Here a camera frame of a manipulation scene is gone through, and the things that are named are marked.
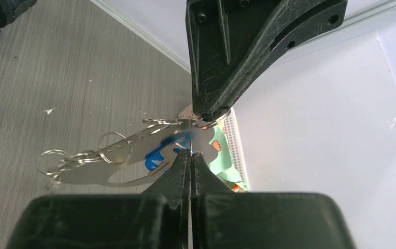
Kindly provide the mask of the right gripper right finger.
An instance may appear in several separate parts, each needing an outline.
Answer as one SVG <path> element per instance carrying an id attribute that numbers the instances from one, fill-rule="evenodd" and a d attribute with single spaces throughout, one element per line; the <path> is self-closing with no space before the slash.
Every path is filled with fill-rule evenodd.
<path id="1" fill-rule="evenodd" d="M 236 193 L 191 158 L 194 248 L 355 248 L 340 208 L 302 192 Z"/>

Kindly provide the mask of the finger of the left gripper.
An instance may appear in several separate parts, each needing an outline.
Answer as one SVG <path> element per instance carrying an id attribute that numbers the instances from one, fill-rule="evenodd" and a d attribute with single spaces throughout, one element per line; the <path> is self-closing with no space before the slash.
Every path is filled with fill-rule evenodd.
<path id="1" fill-rule="evenodd" d="M 193 112 L 216 119 L 288 50 L 322 33 L 321 1 L 187 1 Z"/>
<path id="2" fill-rule="evenodd" d="M 289 50 L 342 25 L 347 3 L 218 2 L 224 65 L 215 66 L 215 117 Z"/>

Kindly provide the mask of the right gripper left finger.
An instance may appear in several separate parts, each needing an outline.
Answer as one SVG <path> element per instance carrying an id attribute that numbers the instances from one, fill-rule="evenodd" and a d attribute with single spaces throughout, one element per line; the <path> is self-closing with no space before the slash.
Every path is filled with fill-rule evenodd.
<path id="1" fill-rule="evenodd" d="M 29 203 L 8 248 L 187 248 L 191 152 L 140 194 L 45 195 Z"/>

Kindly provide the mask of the blue tagged key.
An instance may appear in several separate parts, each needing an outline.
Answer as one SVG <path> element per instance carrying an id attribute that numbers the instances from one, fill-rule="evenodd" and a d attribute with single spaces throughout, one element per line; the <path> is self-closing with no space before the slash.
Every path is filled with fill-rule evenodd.
<path id="1" fill-rule="evenodd" d="M 181 132 L 164 139 L 145 156 L 144 165 L 151 173 L 166 173 L 183 149 L 191 148 L 191 133 Z"/>

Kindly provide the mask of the metal key organizer plate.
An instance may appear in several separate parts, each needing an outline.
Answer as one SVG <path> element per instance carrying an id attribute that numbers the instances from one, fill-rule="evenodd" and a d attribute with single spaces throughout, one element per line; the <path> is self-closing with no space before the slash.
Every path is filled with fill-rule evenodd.
<path id="1" fill-rule="evenodd" d="M 128 137 L 118 132 L 103 134 L 95 150 L 85 150 L 69 155 L 63 150 L 52 149 L 43 152 L 40 160 L 46 156 L 58 156 L 54 165 L 36 165 L 41 174 L 49 177 L 48 188 L 58 187 L 61 183 L 74 185 L 100 185 L 105 187 L 131 187 L 156 181 L 163 174 L 151 173 L 144 165 L 145 156 L 156 149 L 160 143 L 171 135 L 190 132 L 191 148 L 186 149 L 191 155 L 202 156 L 208 165 L 215 159 L 217 152 L 209 145 L 214 136 L 212 127 L 222 124 L 230 113 L 224 108 L 214 121 L 207 122 L 201 116 L 186 114 L 176 119 L 144 119 L 146 128 Z M 126 182 L 114 182 L 111 177 L 120 170 L 135 164 L 140 165 L 146 175 Z"/>

